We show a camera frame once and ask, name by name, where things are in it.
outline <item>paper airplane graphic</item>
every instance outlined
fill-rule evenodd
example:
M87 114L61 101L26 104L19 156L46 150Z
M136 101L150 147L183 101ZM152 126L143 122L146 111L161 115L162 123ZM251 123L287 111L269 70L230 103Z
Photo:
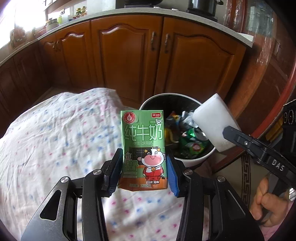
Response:
M155 121L156 121L156 124L157 125L160 124L160 123L162 123L162 120L159 120L159 119L155 119Z

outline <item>white foam block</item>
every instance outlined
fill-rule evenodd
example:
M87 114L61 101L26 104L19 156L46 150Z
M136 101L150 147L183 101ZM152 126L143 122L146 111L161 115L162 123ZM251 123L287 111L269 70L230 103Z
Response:
M219 152L235 146L224 139L222 132L227 126L238 130L240 128L218 94L214 94L194 111L193 120Z

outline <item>cow's red outfit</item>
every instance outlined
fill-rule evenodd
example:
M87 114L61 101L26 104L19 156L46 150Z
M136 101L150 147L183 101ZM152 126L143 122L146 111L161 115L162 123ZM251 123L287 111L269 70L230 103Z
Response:
M145 167L143 174L146 175L147 181L159 181L160 176L163 174L162 166L158 167Z

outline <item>white speckled countertop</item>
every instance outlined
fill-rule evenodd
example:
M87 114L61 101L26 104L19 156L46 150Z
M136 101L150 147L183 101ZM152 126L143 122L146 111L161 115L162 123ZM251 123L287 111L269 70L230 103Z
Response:
M100 18L100 17L105 17L105 16L112 16L112 15L128 14L128 13L131 13L131 14L160 14L160 15L173 16L173 17L178 17L178 18L183 18L183 19L195 21L198 23L208 25L208 26L215 28L217 30L223 31L224 33L236 38L237 40L241 41L243 44L245 44L249 47L253 46L253 42L252 42L253 36L237 33L235 31L233 31L232 29L227 28L226 26L223 26L223 25L216 23L212 20L197 16L194 14L176 11L176 10L164 9L164 8L148 8L148 7L120 8L120 9L108 10L108 11L104 11L104 12L98 12L95 14L87 15L87 16L72 20L70 22L67 22L65 24L62 24L62 25L48 31L47 33L43 34L39 38L37 38L37 39L23 45L21 48L17 49L15 52L13 52L8 57L6 57L2 62L0 62L0 66L3 65L7 60L9 60L16 53L18 53L21 50L23 50L24 48L26 48L27 46L37 42L38 40L56 32L62 28L66 28L71 25L74 25L74 24L77 24L80 22L84 22L84 21L87 21L90 19L95 19L95 18Z

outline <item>silver bolt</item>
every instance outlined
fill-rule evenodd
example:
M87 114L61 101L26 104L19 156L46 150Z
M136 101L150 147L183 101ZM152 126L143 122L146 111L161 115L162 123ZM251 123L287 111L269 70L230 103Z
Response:
M68 177L62 177L61 178L61 183L66 183L67 181L69 181Z
M101 169L95 169L94 171L93 171L93 174L94 175L100 175L102 173L102 170Z
M226 180L225 177L223 177L223 176L218 176L217 179L218 179L218 182L221 182L221 183L225 182L225 180Z
M193 171L190 170L190 169L186 169L186 170L184 171L184 173L185 173L187 176L190 176L190 175L192 175Z

